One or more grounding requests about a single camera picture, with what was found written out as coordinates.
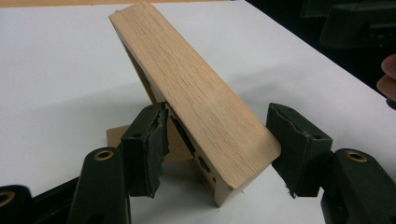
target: finger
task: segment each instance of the finger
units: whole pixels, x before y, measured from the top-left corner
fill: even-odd
[[[396,53],[388,56],[382,63],[381,68],[388,76],[396,79]]]
[[[388,96],[388,98],[396,101],[396,80],[389,77],[388,75],[383,76],[376,83],[376,87],[384,93],[384,95]]]

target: clamp jaw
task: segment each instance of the clamp jaw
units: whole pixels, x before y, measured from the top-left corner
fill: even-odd
[[[396,223],[396,185],[373,157],[332,152],[326,133],[284,105],[270,104],[266,126],[282,146],[272,164],[291,197],[317,197],[322,187],[327,224]]]

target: wooden block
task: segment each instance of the wooden block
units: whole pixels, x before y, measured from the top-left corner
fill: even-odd
[[[222,205],[280,154],[280,145],[216,72],[152,5],[110,15],[148,93],[166,101],[195,148]]]
[[[178,134],[177,129],[172,122],[168,120],[168,141],[169,141],[169,154],[163,158],[164,162],[175,162],[175,161],[188,161],[192,160],[192,155],[184,144],[183,139]],[[121,137],[129,128],[129,125],[108,129],[106,131],[107,146],[117,147],[120,144]]]

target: wooden edge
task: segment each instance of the wooden edge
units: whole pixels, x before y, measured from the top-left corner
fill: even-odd
[[[133,4],[141,0],[0,0],[0,7],[61,7],[84,5]],[[150,3],[215,2],[214,0],[146,0]]]
[[[169,154],[163,159],[164,162],[175,162],[175,161],[188,161],[192,160],[186,144],[180,134],[178,134],[175,124],[171,119],[168,119],[168,141],[169,141]],[[117,147],[120,144],[122,135],[129,128],[129,125],[120,126],[117,128],[108,129],[106,131],[107,146]]]

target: black clamp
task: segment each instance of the black clamp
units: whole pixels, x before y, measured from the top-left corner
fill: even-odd
[[[317,197],[328,224],[395,224],[396,185],[370,155],[331,151],[332,139],[297,111],[270,104],[267,128],[282,153],[273,166],[294,198]]]
[[[80,177],[34,198],[24,186],[0,188],[0,223],[131,223],[129,195],[153,198],[160,186],[167,118],[165,103],[147,106],[118,147],[92,151]]]

